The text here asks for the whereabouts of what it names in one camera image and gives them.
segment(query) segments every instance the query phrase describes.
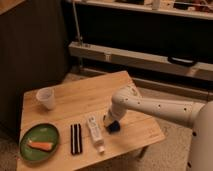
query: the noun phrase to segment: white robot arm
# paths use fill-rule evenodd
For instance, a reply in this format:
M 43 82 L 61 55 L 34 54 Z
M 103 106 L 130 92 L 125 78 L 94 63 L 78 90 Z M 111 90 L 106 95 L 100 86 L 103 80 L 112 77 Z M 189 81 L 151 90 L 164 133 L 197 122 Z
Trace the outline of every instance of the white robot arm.
M 115 121 L 118 123 L 126 110 L 144 112 L 192 128 L 187 170 L 213 170 L 213 101 L 203 104 L 143 98 L 134 85 L 128 85 L 113 94 L 112 105 L 104 117 L 105 127 L 112 126 Z

